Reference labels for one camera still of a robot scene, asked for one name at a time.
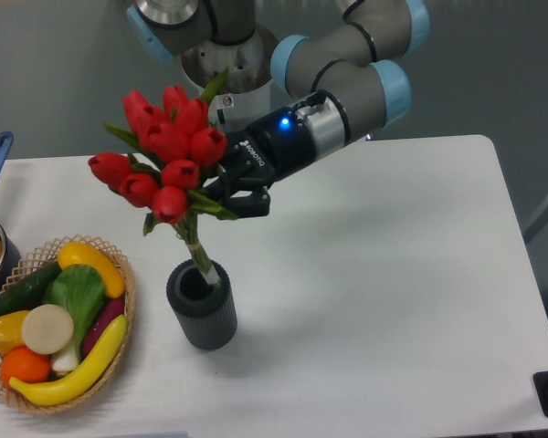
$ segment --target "yellow bell pepper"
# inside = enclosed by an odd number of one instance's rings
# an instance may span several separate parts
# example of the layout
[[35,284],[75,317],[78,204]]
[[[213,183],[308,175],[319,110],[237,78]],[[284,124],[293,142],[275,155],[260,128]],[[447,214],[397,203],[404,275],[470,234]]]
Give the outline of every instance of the yellow bell pepper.
[[0,354],[8,354],[13,349],[22,347],[22,321],[28,315],[28,310],[9,313],[0,317]]

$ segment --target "green cucumber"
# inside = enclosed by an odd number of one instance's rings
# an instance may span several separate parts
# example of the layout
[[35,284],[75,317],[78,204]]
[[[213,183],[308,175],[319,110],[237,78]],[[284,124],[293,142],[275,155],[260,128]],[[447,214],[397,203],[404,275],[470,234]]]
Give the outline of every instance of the green cucumber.
[[61,273],[57,261],[21,278],[3,294],[0,294],[0,317],[18,310],[39,306],[47,286]]

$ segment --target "plastic vegetables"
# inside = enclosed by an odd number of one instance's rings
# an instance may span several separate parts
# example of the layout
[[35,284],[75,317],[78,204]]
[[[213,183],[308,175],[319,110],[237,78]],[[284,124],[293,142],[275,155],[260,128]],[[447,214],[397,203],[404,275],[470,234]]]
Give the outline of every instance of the plastic vegetables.
[[100,274],[86,265],[65,268],[48,289],[44,304],[66,309],[75,327],[68,345],[51,357],[51,366],[57,374],[65,374],[78,366],[81,342],[100,313],[104,299]]
[[104,306],[100,315],[95,320],[95,323],[93,324],[93,326],[91,326],[90,331],[88,331],[88,334],[83,340],[83,344],[81,347],[83,357],[86,357],[88,354],[90,354],[91,349],[93,349],[93,346],[100,338],[103,330],[108,327],[108,325],[110,325],[110,323],[114,319],[116,319],[116,317],[124,314],[124,307],[124,300],[121,298],[115,298]]
[[108,257],[91,245],[69,242],[59,250],[57,261],[61,269],[72,265],[88,265],[96,269],[101,275],[108,298],[120,297],[126,288],[118,268]]
[[25,345],[38,354],[63,349],[73,336],[73,318],[61,306],[44,304],[33,308],[22,323]]
[[120,349],[127,329],[126,317],[118,316],[103,331],[88,357],[58,381],[29,384],[13,377],[10,386],[39,406],[70,402],[87,391],[108,368]]
[[51,372],[48,356],[35,353],[27,347],[13,349],[2,359],[0,380],[11,389],[10,379],[15,377],[27,383],[47,381]]
[[38,306],[51,281],[61,273],[57,263],[40,267],[0,294],[0,317]]
[[22,322],[28,310],[19,310],[0,317],[0,354],[4,355],[25,345],[22,340]]

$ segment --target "tulip bouquet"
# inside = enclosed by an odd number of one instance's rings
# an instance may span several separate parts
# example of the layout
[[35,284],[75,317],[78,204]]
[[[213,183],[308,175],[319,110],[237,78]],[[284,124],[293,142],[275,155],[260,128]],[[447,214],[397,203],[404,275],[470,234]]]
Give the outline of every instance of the tulip bouquet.
[[166,223],[182,239],[208,285],[219,275],[199,242],[197,216],[237,219],[220,203],[205,196],[204,184],[216,176],[216,164],[225,153],[227,138],[208,123],[208,106],[227,72],[212,80],[199,98],[189,99],[180,85],[163,92],[163,108],[152,105],[133,90],[123,100],[129,130],[104,123],[104,128],[125,141],[148,162],[133,153],[101,152],[89,159],[93,174],[137,208],[151,211],[144,220],[144,235]]

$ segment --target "yellow squash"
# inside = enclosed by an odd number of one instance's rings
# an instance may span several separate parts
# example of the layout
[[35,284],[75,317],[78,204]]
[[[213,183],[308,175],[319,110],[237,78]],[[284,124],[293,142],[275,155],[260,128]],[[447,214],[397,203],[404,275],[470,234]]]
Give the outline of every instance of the yellow squash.
[[106,297],[117,298],[124,293],[126,285],[118,268],[98,249],[82,242],[69,242],[57,254],[61,269],[71,265],[88,265],[101,276],[106,287]]
[[10,378],[10,386],[38,406],[70,402],[85,393],[108,368],[126,336],[128,321],[123,315],[103,330],[90,354],[70,374],[58,381],[24,383]]

